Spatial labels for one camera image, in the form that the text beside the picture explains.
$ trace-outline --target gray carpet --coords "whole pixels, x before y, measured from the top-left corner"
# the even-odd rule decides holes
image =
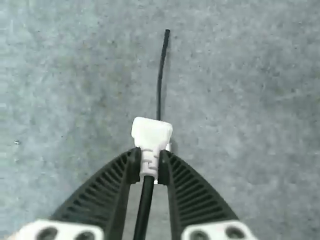
[[[163,118],[175,153],[261,240],[320,239],[319,9],[319,0],[0,1],[0,236],[49,216],[133,146],[133,119],[156,115],[169,28]],[[166,190],[155,190],[147,239],[170,239]]]

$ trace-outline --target mounting hole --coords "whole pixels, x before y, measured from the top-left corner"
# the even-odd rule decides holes
[[[230,239],[244,239],[245,238],[244,232],[241,229],[239,229],[238,227],[235,227],[235,226],[229,226],[225,230],[225,234]]]
[[[39,232],[36,240],[54,240],[58,230],[55,227],[47,227]]]
[[[190,240],[209,240],[209,237],[204,231],[197,230],[191,233]]]
[[[95,240],[95,235],[92,232],[85,231],[76,236],[75,240]]]

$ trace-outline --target white plastic plug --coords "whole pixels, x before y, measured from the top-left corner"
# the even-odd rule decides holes
[[[132,124],[131,136],[134,145],[141,148],[140,177],[153,176],[158,179],[159,153],[170,150],[173,127],[170,123],[145,117],[136,117]]]

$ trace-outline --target wire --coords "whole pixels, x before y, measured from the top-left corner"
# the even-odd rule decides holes
[[[144,240],[146,238],[149,213],[154,192],[154,177],[145,176],[141,192],[139,210],[136,217],[133,240]]]
[[[157,103],[156,103],[156,119],[161,120],[161,88],[162,88],[162,76],[164,72],[165,58],[168,48],[170,30],[166,29],[164,32],[164,40],[161,51],[160,67],[157,79]],[[152,202],[152,195],[154,192],[155,178],[153,176],[145,176],[143,179],[142,192],[139,203],[139,210],[136,216],[135,228],[133,240],[145,240],[149,214]]]
[[[161,120],[161,88],[162,88],[162,76],[164,72],[165,59],[167,54],[167,48],[169,43],[170,30],[166,29],[164,32],[163,46],[160,58],[160,67],[158,73],[158,81],[156,87],[156,119]]]

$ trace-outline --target cable connector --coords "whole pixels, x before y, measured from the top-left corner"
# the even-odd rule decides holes
[[[170,123],[145,117],[136,117],[131,136],[134,145],[141,149],[140,177],[153,176],[158,179],[159,153],[168,149],[173,127]]]

